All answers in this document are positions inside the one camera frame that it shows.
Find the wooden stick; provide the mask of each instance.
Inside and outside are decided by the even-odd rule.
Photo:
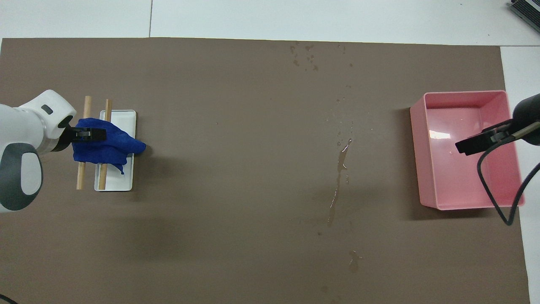
[[[105,120],[111,121],[112,112],[112,100],[105,100]],[[105,190],[105,184],[107,182],[107,164],[102,163],[99,165],[99,185],[98,190]]]
[[[83,110],[83,118],[90,117],[90,109],[92,107],[92,97],[91,96],[84,96],[84,110]],[[79,168],[77,170],[77,190],[83,189],[83,182],[84,182],[84,169],[86,168],[85,162],[79,162]]]

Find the pink bin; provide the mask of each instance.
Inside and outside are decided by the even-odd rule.
[[[426,93],[410,108],[410,118],[420,203],[439,210],[493,207],[476,172],[482,153],[465,156],[455,143],[510,119],[506,92]],[[521,184],[514,143],[489,154],[482,173],[497,203],[511,206]]]

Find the white floor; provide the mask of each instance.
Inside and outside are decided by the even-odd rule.
[[[0,0],[12,37],[204,37],[499,45],[512,106],[540,93],[540,34],[504,0]],[[525,175],[539,148],[520,143]],[[520,208],[531,303],[540,304],[540,177]]]

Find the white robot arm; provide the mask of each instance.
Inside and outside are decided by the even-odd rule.
[[[43,183],[39,155],[59,148],[77,112],[47,90],[18,108],[0,104],[0,213],[28,206]]]

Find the blue towel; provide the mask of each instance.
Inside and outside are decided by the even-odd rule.
[[[114,124],[95,118],[83,118],[76,127],[100,128],[107,132],[105,141],[81,141],[72,142],[73,159],[78,162],[109,163],[122,174],[123,165],[127,163],[127,155],[141,153],[146,149],[144,142],[129,136],[126,132],[118,129]]]

